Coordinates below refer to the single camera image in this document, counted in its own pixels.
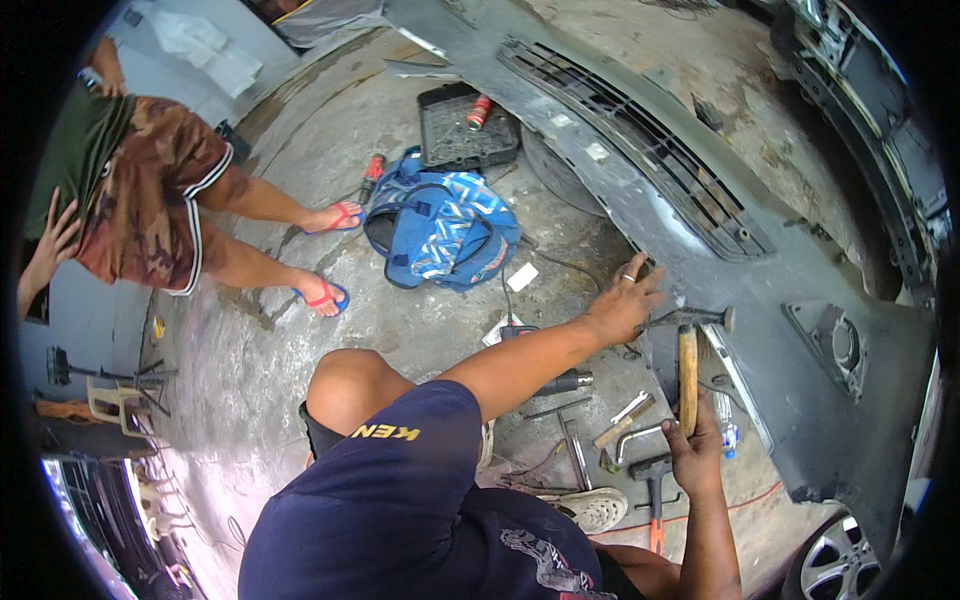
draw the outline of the blue bag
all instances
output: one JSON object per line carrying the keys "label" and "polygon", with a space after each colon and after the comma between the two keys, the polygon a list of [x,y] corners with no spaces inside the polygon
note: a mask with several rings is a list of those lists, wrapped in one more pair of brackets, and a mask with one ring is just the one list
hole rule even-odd
{"label": "blue bag", "polygon": [[522,233],[514,212],[473,173],[432,173],[420,146],[380,177],[364,232],[386,258],[383,275],[414,289],[425,280],[464,292],[496,275]]}

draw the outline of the red spray can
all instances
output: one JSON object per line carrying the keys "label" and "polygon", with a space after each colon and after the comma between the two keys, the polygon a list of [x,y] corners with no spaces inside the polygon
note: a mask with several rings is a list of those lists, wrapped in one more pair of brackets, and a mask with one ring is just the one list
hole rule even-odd
{"label": "red spray can", "polygon": [[490,108],[493,106],[493,100],[487,94],[480,94],[477,101],[473,103],[470,114],[467,117],[467,127],[475,132],[483,129],[483,124],[487,121],[487,115],[490,114]]}

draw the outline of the grille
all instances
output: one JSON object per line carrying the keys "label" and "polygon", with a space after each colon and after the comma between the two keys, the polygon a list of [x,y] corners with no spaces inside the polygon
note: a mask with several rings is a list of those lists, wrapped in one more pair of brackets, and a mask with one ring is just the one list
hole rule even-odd
{"label": "grille", "polygon": [[776,253],[724,182],[626,94],[539,43],[508,39],[500,46],[498,57],[604,134],[718,255],[749,261]]}

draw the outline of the green shirt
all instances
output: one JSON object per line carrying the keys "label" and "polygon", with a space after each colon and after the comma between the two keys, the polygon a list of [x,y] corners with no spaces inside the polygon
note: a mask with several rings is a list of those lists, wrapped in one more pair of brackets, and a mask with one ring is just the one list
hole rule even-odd
{"label": "green shirt", "polygon": [[105,98],[77,78],[47,141],[30,198],[25,235],[39,239],[46,228],[50,197],[60,187],[57,217],[77,199],[77,214],[86,218],[93,190],[133,116],[133,96]]}

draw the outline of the camouflage shorts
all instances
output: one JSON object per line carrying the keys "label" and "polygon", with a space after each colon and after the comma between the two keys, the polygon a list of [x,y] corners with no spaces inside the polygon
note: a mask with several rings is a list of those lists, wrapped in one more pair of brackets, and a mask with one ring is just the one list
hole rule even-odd
{"label": "camouflage shorts", "polygon": [[77,261],[106,283],[192,292],[204,254],[196,197],[232,157],[233,148],[189,108],[138,97],[94,191]]}

